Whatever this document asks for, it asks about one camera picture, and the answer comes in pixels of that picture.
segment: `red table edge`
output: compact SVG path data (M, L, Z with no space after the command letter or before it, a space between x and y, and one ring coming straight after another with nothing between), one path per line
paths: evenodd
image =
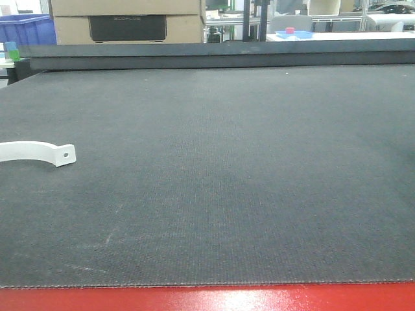
M0 311L22 310L405 311L415 310L415 282L0 289Z

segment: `curved white plastic part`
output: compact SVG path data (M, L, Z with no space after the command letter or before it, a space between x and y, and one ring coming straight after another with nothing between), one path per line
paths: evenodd
M72 144L56 146L39 141L0 143L0 162L13 160L39 160L61 167L74 163L77 156Z

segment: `white container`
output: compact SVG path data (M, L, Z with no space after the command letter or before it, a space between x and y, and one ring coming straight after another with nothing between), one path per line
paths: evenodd
M310 16L337 16L340 14L341 0L309 0Z

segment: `textured fabric surface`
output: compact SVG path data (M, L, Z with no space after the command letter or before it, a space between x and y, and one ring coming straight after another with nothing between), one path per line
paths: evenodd
M415 66L45 73L0 90L0 286L409 281Z

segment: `blue plastic bin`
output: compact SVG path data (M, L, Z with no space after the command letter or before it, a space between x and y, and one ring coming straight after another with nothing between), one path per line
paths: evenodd
M0 17L0 42L17 45L54 45L56 34L47 14L20 14Z

